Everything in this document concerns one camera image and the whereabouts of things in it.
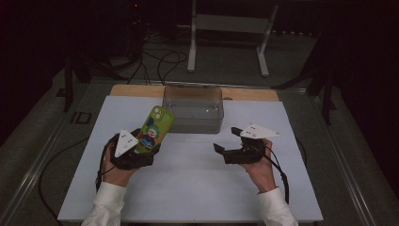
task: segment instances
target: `white table surface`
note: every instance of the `white table surface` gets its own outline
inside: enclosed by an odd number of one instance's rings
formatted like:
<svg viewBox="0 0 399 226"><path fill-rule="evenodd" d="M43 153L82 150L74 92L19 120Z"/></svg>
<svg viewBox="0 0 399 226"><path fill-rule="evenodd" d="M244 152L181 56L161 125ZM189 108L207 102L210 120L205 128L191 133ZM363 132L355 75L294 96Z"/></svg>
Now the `white table surface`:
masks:
<svg viewBox="0 0 399 226"><path fill-rule="evenodd" d="M162 98L106 97L58 219L80 221L88 215L105 143L122 128L140 128L154 105L162 105ZM153 165L138 170L130 180L122 221L261 221L256 186L240 166L225 165L213 147L217 143L227 150L239 149L241 140L231 134L231 127L244 129L251 122L280 132L270 139L288 177L292 213L302 222L322 220L283 104L224 101L219 134L167 134ZM277 170L275 177L283 191Z"/></svg>

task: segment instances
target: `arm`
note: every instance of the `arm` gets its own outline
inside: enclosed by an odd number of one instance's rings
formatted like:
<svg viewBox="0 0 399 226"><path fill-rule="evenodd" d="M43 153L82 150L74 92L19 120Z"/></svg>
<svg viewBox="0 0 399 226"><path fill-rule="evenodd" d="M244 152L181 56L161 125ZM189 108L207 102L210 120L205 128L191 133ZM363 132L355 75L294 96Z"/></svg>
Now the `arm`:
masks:
<svg viewBox="0 0 399 226"><path fill-rule="evenodd" d="M272 142L264 139L266 155L270 157ZM291 214L281 191L276 186L272 164L266 159L253 164L241 165L249 174L252 182L259 189L258 199L262 206L262 218L267 226L294 226L297 220Z"/></svg>
<svg viewBox="0 0 399 226"><path fill-rule="evenodd" d="M82 225L120 225L120 211L130 177L137 169L121 170L110 162L110 152L114 144L108 146L103 163L104 180L94 198L94 207Z"/></svg>

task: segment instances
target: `hand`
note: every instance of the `hand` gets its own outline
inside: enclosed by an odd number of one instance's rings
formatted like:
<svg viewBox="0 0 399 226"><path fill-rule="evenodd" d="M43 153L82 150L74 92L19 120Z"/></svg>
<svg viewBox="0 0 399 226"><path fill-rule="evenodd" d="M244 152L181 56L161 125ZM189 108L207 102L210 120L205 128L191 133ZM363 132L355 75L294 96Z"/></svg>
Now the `hand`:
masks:
<svg viewBox="0 0 399 226"><path fill-rule="evenodd" d="M272 141L264 138L264 146L266 146L266 156L270 157L272 150ZM258 187L260 193L264 193L276 188L276 181L273 175L272 164L266 159L262 158L257 163L241 164L246 172L249 174L250 179Z"/></svg>
<svg viewBox="0 0 399 226"><path fill-rule="evenodd" d="M123 170L118 169L111 163L111 149L114 147L114 143L111 143L105 151L105 160L103 161L103 172L106 172L103 176L103 181L115 186L127 186L130 177L138 169Z"/></svg>

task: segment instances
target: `table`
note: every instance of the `table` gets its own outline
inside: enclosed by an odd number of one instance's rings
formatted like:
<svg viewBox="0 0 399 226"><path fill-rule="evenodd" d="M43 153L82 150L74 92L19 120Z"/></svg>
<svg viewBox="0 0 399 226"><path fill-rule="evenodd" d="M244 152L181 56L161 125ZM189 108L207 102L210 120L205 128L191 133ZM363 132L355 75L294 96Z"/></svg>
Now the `table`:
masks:
<svg viewBox="0 0 399 226"><path fill-rule="evenodd" d="M162 104L163 89L160 86L133 85L116 85L112 89L111 95L104 101L58 219L80 221L87 216L95 196L94 179L104 144L121 128L134 130L141 126L151 108ZM229 88L222 91L225 99L233 101L223 102L225 116L220 133L169 133L162 142L160 152L154 157L154 164L140 169L131 179L121 214L122 221L261 221L256 186L241 167L225 165L222 156L213 147L213 143L217 143L227 149L239 148L240 139L231 134L230 128L244 128L250 122L267 125L265 127L281 133L280 137L271 140L281 167L288 176L293 214L301 222L323 219L288 117L276 92ZM251 95L257 101L249 101ZM283 189L277 171L275 175L277 184Z"/></svg>
<svg viewBox="0 0 399 226"><path fill-rule="evenodd" d="M188 55L187 70L191 73L195 70L197 42L196 32L198 29L219 30L219 31L236 31L248 33L264 34L263 41L256 49L259 66L261 67L261 75L267 77L266 60L264 58L264 49L266 48L273 22L276 17L279 6L273 6L273 11L269 18L250 18L250 17L234 17L222 15L208 15L197 13L197 0L193 0L192 18L191 18L191 44Z"/></svg>

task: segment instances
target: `cable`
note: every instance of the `cable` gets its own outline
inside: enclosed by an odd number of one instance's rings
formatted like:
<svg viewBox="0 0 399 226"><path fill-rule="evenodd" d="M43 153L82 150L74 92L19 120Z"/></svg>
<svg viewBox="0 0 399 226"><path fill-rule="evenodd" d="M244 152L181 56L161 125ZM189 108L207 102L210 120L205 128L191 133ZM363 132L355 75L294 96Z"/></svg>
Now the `cable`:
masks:
<svg viewBox="0 0 399 226"><path fill-rule="evenodd" d="M110 170L108 170L108 171L106 171L106 172L103 173L103 161L104 161L104 159L105 159L105 152L106 152L106 150L108 149L108 146L109 146L112 142L114 142L114 139L113 139L113 138L111 138L110 140L108 140L108 142L106 142L106 144L105 144L105 146L104 146L104 149L103 149L103 153L101 154L101 158L100 158L100 167L99 167L99 170L97 171L97 178L96 178L96 190L97 190L97 191L99 190L100 184L101 184L101 182L103 181L103 176L104 176L104 174L106 174L106 173L109 172L111 169L113 169L113 168L111 168Z"/></svg>
<svg viewBox="0 0 399 226"><path fill-rule="evenodd" d="M148 49L148 48L147 48L147 49L144 48L144 49L145 49L145 50L161 50L161 51L168 51L168 53L164 54L162 57L154 56L154 55L152 55L152 54L150 54L150 53L148 53L148 52L146 52L146 51L144 51L144 50L142 51L143 54L146 54L146 55L148 55L148 56L150 56L150 57L153 57L153 58L156 58L156 59L159 60L158 66L157 66L157 75L158 75L158 78L159 78L159 80L160 80L160 82L162 83L163 86L166 85L165 79L166 79L166 77L168 76L168 74L169 74L170 72L172 72L180 63L185 62L185 61L187 60L187 55L186 55L185 53L178 52L178 51L175 51L175 50L171 50L171 49ZM165 60L165 58L168 57L168 56L170 56L170 55L176 55L177 58L178 58L178 60L177 60L177 61ZM169 64L174 64L174 65L173 65L173 67L172 67L169 71L167 71L164 75L161 75L161 70L160 70L160 68L161 68L161 64L162 64L162 63L169 63Z"/></svg>
<svg viewBox="0 0 399 226"><path fill-rule="evenodd" d="M73 147L75 147L75 146L77 146L77 145L79 145L79 144L85 142L86 140L88 140L88 137L86 137L86 138L84 138L84 139L78 141L77 143L74 143L73 145L71 145L71 146L69 146L69 147L67 147L67 148L65 148L65 149L63 149L63 150L61 150L60 152L56 153L53 157L51 157L51 158L47 161L46 165L44 166L43 170L42 170L41 173L40 173L40 177L39 177L39 181L38 181L38 189L39 189L40 200L41 200L41 202L43 202L44 206L45 206L46 209L50 212L50 214L51 214L52 217L56 220L56 223L57 223L59 226L62 226L61 221L59 221L59 220L57 219L56 213L55 213L54 210L50 207L50 205L47 203L47 201L45 200L45 198L44 198L44 196L43 196L43 194L42 194L42 191L41 191L41 182L42 182L42 178L43 178L44 172L47 170L47 168L50 166L50 164L51 164L60 154L65 153L65 152L68 151L69 149L71 149L71 148L73 148Z"/></svg>
<svg viewBox="0 0 399 226"><path fill-rule="evenodd" d="M253 148L255 149L257 152L259 153L263 153L261 152L259 149L257 149L254 146L247 146L247 145L243 145L243 148ZM266 149L270 150L270 152L274 155L276 162L275 163L269 156L267 156L266 154L263 155L263 157L265 159L267 159L278 171L279 174L281 176L281 181L284 183L284 191L285 191L285 201L287 202L287 204L289 204L290 202L290 187L288 185L288 178L287 175L282 171L281 166L279 165L279 160L277 159L276 155L274 154L274 152L267 146L264 146Z"/></svg>
<svg viewBox="0 0 399 226"><path fill-rule="evenodd" d="M152 86L151 79L150 79L149 73L147 71L147 67L144 64L143 64L143 68L144 68L144 79L146 80L146 85L150 84L150 86Z"/></svg>
<svg viewBox="0 0 399 226"><path fill-rule="evenodd" d="M267 156L266 154L263 156L264 158L266 158L278 171L279 171L279 175L281 176L281 180L284 183L284 190L285 190L285 201L287 202L287 204L290 203L290 187L288 186L288 178L287 175L285 175L285 173L282 171L281 167L279 166L279 164L276 164L269 156Z"/></svg>
<svg viewBox="0 0 399 226"><path fill-rule="evenodd" d="M109 170L103 172L103 173L102 173L102 176L104 176L106 173L108 173L110 170L113 170L114 168L115 168L115 166L113 166L111 169L109 169Z"/></svg>
<svg viewBox="0 0 399 226"><path fill-rule="evenodd" d="M303 163L305 164L305 167L307 168L307 167L308 167L308 155L306 154L305 147L303 146L302 142L301 142L298 138L295 138L295 140L296 140L296 143L299 144L299 147L300 147L300 148L299 148L299 151L302 150L302 153L303 153Z"/></svg>
<svg viewBox="0 0 399 226"><path fill-rule="evenodd" d="M147 68L146 68L146 66L145 66L144 63L143 63L143 46L144 46L144 44L145 44L147 41L149 41L150 38L152 38L153 36L155 36L155 35L157 35L157 34L158 34L158 33L149 35L149 36L148 36L146 39L144 39L144 41L140 44L140 49L141 49L141 50L140 50L140 55L139 55L139 57L138 57L139 65L137 66L136 70L132 73L132 75L129 77L129 79L127 80L127 82L126 82L127 85L130 84L130 82L132 81L133 77L135 77L135 75L137 74L138 70L139 70L141 67L143 67L143 68L145 69L144 79L146 80L146 84L148 84L148 81L150 81L150 78L148 78L148 80L147 80L147 77L148 77Z"/></svg>

